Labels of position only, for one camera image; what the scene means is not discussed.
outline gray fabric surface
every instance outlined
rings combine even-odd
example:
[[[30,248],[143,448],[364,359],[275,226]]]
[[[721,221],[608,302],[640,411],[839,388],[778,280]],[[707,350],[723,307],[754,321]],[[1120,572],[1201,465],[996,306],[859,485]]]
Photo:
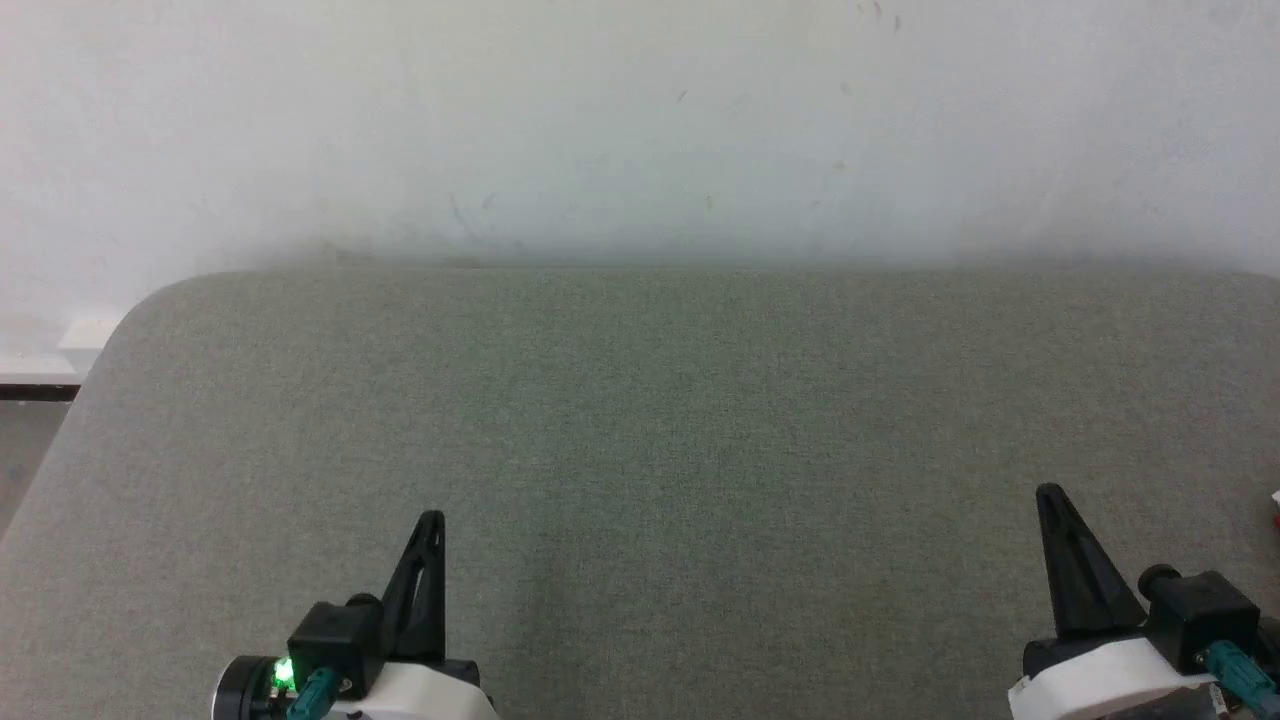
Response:
[[[182,283],[0,543],[0,715],[201,717],[439,507],[451,653],[508,719],[1002,717],[1052,626],[1038,483],[1129,577],[1280,611],[1277,309],[1248,275]]]
[[[0,538],[67,409],[65,402],[0,402]]]

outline cable connector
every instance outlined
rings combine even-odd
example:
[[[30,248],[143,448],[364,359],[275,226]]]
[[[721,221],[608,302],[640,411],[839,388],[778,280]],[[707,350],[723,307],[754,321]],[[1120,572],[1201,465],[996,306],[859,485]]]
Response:
[[[1224,688],[1235,693],[1258,720],[1280,720],[1276,684],[1253,659],[1230,641],[1217,641],[1197,657]]]
[[[312,673],[285,712],[285,720],[320,720],[328,715],[338,700],[338,680],[332,667]]]

